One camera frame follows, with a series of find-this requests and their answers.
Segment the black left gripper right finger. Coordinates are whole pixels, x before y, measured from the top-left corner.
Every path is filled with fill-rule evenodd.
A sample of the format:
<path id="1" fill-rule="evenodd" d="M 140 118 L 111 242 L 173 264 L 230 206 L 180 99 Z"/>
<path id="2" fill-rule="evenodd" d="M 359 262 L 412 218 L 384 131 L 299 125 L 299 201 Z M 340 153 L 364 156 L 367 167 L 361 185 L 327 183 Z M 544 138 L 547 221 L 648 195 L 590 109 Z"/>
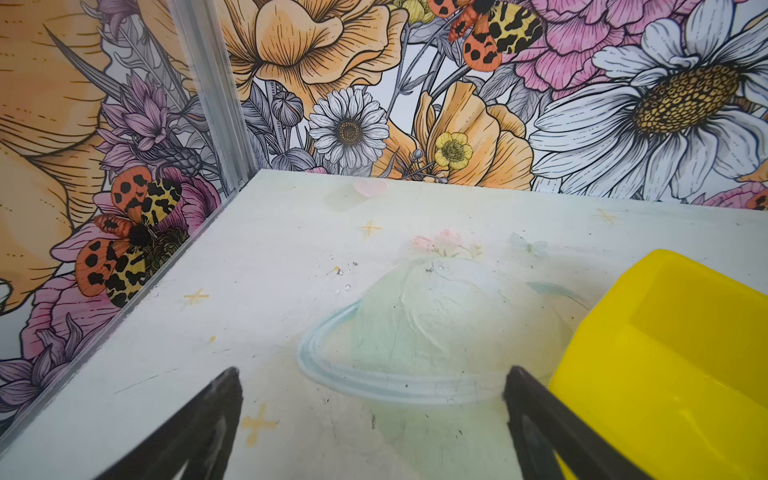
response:
<path id="1" fill-rule="evenodd" d="M 647 479 L 649 476 L 592 430 L 527 370 L 514 366 L 503 399 L 525 479 Z"/>

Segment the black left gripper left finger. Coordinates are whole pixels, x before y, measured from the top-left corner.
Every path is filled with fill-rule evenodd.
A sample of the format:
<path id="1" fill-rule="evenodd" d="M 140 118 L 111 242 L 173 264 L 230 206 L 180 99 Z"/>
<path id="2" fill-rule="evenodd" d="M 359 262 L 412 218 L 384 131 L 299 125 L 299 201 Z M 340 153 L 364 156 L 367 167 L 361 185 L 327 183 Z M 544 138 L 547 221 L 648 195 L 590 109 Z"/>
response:
<path id="1" fill-rule="evenodd" d="M 239 425 L 243 391 L 230 367 L 100 479 L 221 479 Z"/>

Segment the yellow plastic bin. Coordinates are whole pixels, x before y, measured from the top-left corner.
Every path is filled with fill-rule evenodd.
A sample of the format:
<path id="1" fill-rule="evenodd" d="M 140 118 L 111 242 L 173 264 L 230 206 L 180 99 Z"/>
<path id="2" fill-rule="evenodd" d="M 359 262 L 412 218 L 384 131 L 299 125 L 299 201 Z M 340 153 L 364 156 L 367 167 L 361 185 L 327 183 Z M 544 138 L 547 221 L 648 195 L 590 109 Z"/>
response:
<path id="1" fill-rule="evenodd" d="M 654 251 L 583 319 L 549 388 L 655 479 L 763 479 L 767 298 Z"/>

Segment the aluminium corner post left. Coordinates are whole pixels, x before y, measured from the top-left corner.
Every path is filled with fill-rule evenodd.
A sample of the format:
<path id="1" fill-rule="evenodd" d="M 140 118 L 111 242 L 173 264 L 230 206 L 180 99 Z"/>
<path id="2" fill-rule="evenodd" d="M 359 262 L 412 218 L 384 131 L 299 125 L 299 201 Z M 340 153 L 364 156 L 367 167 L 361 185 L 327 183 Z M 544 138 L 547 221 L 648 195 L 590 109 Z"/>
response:
<path id="1" fill-rule="evenodd" d="M 242 190 L 257 172 L 231 64 L 212 1 L 171 1 L 174 24 L 190 61 L 211 132 L 222 186 Z"/>

